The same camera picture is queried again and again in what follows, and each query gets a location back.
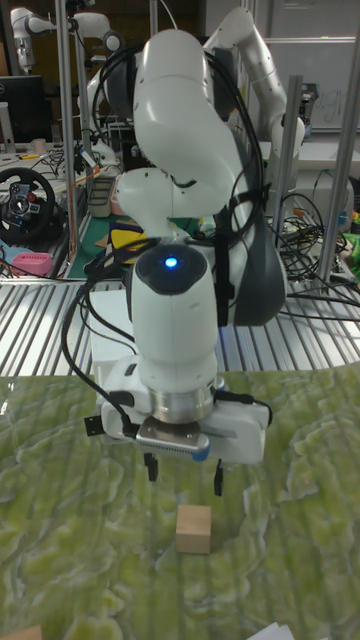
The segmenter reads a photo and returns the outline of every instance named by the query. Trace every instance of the desk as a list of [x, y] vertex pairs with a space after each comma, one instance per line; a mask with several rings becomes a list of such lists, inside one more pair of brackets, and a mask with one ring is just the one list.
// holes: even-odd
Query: desk
[[63, 177], [55, 178], [51, 169], [46, 166], [46, 164], [39, 162], [39, 160], [41, 159], [32, 158], [31, 160], [19, 160], [19, 158], [15, 154], [0, 153], [0, 171], [15, 167], [22, 167], [23, 169], [32, 169], [34, 167], [34, 171], [41, 173], [50, 182], [52, 188], [54, 189], [55, 195], [66, 192], [65, 179]]

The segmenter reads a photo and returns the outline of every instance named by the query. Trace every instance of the small wooden cube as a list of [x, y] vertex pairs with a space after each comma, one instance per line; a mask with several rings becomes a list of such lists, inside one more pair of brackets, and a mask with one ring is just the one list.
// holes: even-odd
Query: small wooden cube
[[178, 507], [176, 550], [180, 553], [210, 553], [211, 507], [182, 504]]
[[41, 627], [31, 627], [24, 631], [18, 631], [10, 636], [4, 636], [1, 640], [42, 640]]

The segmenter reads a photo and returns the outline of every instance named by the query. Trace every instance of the steering wheel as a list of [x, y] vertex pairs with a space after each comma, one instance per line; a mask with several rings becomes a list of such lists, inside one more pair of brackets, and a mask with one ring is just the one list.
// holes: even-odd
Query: steering wheel
[[[14, 176], [19, 180], [10, 184], [6, 202], [0, 202], [0, 238], [22, 244], [41, 236], [50, 224], [55, 194], [48, 180], [33, 169], [0, 171], [0, 184]], [[45, 191], [46, 201], [36, 194], [37, 189]]]

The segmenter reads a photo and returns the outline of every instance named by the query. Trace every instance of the computer monitor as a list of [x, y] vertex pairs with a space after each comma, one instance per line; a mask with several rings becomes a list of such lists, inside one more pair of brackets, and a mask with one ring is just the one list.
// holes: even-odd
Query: computer monitor
[[0, 77], [0, 102], [7, 102], [17, 143], [45, 138], [52, 142], [51, 118], [41, 76]]

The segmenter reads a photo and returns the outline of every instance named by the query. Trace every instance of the green object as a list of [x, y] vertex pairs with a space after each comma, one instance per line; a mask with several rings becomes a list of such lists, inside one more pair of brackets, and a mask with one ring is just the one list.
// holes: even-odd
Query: green object
[[350, 269], [360, 282], [360, 235], [344, 233], [344, 236], [353, 245], [353, 252], [351, 254], [352, 264]]
[[[69, 377], [0, 378], [0, 636], [359, 640], [360, 363], [225, 374], [269, 402], [265, 459], [159, 456], [85, 435], [95, 394]], [[177, 504], [212, 507], [209, 556], [175, 551]]]

